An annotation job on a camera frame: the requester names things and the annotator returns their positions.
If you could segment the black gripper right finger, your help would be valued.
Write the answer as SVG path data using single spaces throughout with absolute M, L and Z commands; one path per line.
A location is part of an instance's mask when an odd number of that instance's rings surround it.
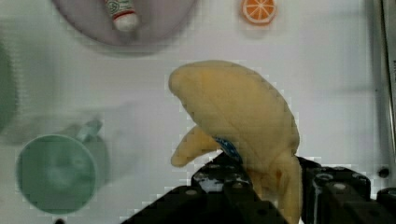
M 373 200 L 370 179 L 346 167 L 298 158 L 303 171 L 304 224 L 396 224 L 395 188 Z

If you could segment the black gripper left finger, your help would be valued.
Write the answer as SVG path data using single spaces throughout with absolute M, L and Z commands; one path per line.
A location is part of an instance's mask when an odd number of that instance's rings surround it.
M 288 224 L 259 198 L 241 164 L 221 153 L 192 177 L 121 224 Z

